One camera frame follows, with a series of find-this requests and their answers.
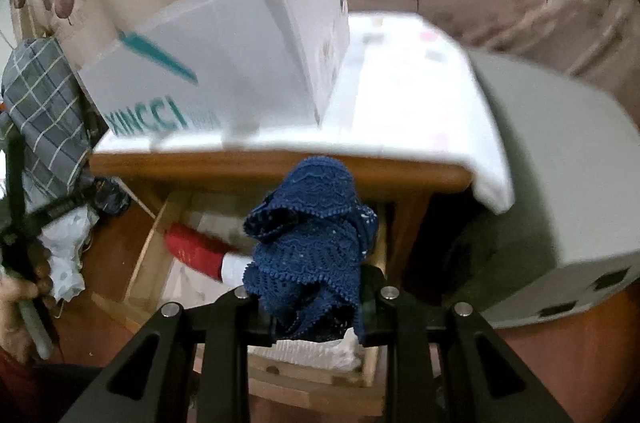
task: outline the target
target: gray plaid cloth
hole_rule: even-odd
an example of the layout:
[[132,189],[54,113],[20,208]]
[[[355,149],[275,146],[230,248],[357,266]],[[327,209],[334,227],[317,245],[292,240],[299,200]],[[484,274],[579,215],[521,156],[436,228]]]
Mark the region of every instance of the gray plaid cloth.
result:
[[81,94],[55,37],[21,42],[2,74],[0,148],[18,129],[26,145],[24,171],[52,198],[73,190],[90,153]]

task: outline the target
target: cardboard box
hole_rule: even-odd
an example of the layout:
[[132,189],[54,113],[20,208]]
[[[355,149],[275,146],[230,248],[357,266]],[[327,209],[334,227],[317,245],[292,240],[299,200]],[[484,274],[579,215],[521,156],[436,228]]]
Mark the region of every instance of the cardboard box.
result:
[[179,0],[80,71],[118,136],[319,124],[346,0]]

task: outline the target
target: open drawer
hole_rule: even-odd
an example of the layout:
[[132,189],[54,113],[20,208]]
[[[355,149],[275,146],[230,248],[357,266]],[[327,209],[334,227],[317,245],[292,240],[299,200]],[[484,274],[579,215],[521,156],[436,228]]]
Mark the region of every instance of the open drawer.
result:
[[[146,238],[140,258],[131,276],[123,302],[110,301],[93,294],[94,302],[112,318],[136,332],[168,300],[166,289],[175,276],[176,263],[164,244],[165,230],[175,222],[201,229],[209,220],[215,233],[240,251],[250,251],[254,241],[242,233],[242,220],[257,205],[266,191],[243,197],[223,194],[177,191],[169,195]],[[385,271],[386,222],[384,209],[378,208],[379,229],[367,262]],[[221,283],[211,285],[200,303],[209,303],[228,291]],[[201,366],[202,348],[196,353],[194,370]],[[379,349],[364,349],[361,364],[351,371],[318,369],[248,354],[249,392],[253,395],[323,412],[377,416],[382,414],[384,374],[376,373]]]

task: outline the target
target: blue lace fabric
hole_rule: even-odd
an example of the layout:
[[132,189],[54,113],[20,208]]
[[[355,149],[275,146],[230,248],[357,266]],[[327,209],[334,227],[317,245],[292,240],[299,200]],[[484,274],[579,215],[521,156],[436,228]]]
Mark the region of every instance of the blue lace fabric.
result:
[[341,162],[300,162],[249,214],[244,231],[258,240],[244,287],[276,319],[276,339],[326,342],[351,326],[363,334],[360,264],[378,218],[360,203]]

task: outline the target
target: wooden floor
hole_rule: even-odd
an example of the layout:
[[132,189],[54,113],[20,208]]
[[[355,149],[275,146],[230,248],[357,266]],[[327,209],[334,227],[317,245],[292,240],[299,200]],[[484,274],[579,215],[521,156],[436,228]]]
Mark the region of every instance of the wooden floor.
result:
[[[65,306],[56,322],[68,363],[104,366],[130,339],[126,329],[94,305],[90,292],[123,298],[151,224],[151,218],[133,205],[96,231],[94,244],[84,256],[87,290]],[[618,293],[587,313],[501,334],[576,423],[600,423],[640,369],[640,286]],[[252,399],[252,421],[354,419]]]

